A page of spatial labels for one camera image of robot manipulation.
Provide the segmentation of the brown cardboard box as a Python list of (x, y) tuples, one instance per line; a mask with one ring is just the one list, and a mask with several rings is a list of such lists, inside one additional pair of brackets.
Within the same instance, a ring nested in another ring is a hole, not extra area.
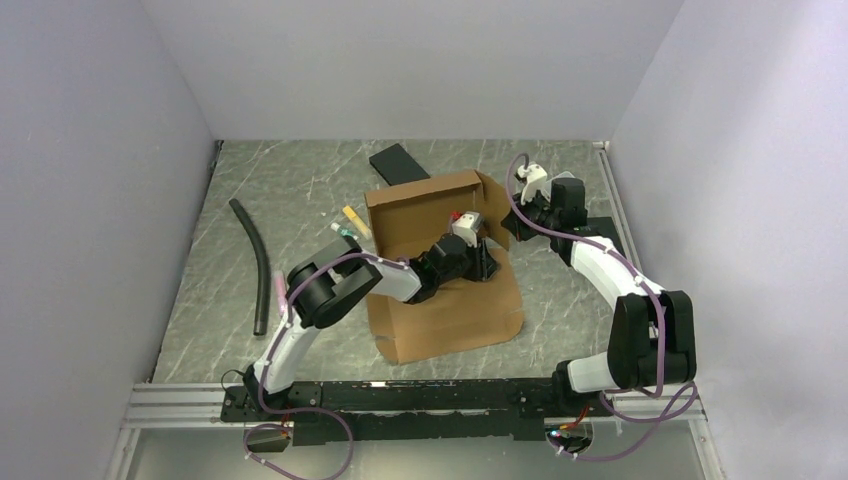
[(365, 195), (379, 256), (407, 260), (421, 288), (408, 300), (397, 270), (366, 298), (380, 353), (393, 364), (512, 340), (524, 324), (522, 298), (501, 222), (507, 194), (477, 171), (372, 190)]

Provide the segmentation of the yellow marker pen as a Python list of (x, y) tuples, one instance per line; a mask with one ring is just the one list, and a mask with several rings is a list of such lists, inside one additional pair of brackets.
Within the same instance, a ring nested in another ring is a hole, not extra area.
[(350, 205), (343, 207), (342, 213), (365, 239), (372, 238), (370, 227)]

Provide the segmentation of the green white glue stick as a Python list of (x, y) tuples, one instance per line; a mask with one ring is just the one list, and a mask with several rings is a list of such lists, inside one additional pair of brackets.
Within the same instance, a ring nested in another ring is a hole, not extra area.
[(332, 222), (330, 224), (330, 228), (331, 228), (332, 231), (334, 231), (335, 233), (337, 233), (340, 236), (349, 237), (349, 238), (352, 238), (355, 241), (359, 240), (359, 237), (352, 230), (340, 225), (337, 222)]

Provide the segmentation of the pink pen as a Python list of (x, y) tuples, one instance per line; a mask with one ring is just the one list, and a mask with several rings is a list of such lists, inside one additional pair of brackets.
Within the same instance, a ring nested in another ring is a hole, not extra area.
[(280, 318), (287, 316), (288, 301), (287, 301), (287, 286), (284, 275), (281, 271), (274, 271), (272, 280), (276, 293), (277, 311)]

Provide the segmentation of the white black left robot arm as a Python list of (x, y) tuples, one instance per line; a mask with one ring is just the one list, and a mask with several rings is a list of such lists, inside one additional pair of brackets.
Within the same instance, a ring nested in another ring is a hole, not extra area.
[(393, 261), (364, 250), (350, 236), (341, 237), (289, 272), (282, 325), (243, 376), (248, 407), (264, 420), (279, 417), (296, 370), (320, 331), (342, 320), (367, 295), (414, 305), (453, 280), (484, 282), (499, 270), (482, 239), (470, 245), (447, 233), (418, 256)]

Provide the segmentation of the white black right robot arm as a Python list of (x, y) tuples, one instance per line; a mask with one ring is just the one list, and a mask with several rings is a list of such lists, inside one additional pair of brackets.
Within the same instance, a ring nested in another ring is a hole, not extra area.
[(564, 415), (578, 413), (590, 393), (658, 395), (666, 384), (693, 380), (697, 371), (691, 298), (647, 279), (578, 205), (581, 195), (580, 180), (558, 178), (547, 194), (536, 192), (528, 202), (519, 193), (510, 195), (510, 211), (501, 222), (518, 241), (547, 238), (551, 250), (613, 310), (606, 349), (556, 367), (551, 401)]

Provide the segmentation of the small black box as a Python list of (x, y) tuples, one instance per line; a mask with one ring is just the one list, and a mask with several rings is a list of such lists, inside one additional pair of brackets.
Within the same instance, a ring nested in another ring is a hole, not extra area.
[(371, 155), (368, 162), (388, 186), (427, 180), (431, 177), (399, 143)]

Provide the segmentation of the black rectangular block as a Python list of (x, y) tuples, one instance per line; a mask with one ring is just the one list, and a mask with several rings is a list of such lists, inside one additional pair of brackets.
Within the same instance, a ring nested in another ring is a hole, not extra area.
[(610, 216), (588, 217), (587, 229), (589, 237), (604, 237), (612, 241), (616, 250), (627, 256), (624, 244), (621, 241), (616, 223)]

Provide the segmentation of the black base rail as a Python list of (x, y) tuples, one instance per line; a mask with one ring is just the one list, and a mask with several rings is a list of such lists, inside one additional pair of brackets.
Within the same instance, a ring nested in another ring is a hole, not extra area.
[(537, 441), (607, 411), (595, 394), (568, 397), (550, 378), (298, 381), (263, 410), (242, 385), (225, 390), (220, 419), (286, 425), (296, 446), (329, 442), (509, 437)]

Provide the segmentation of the aluminium frame rail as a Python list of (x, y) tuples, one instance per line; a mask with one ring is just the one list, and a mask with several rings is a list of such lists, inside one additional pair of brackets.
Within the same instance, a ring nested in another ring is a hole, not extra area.
[(569, 422), (587, 411), (608, 412), (596, 394), (558, 400), (547, 378), (409, 381), (300, 381), (282, 404), (257, 409), (239, 384), (141, 384), (134, 387), (123, 424), (130, 428), (201, 428), (252, 426), (296, 418), (300, 408), (309, 419), (314, 408), (347, 418), (400, 414), (492, 414)]

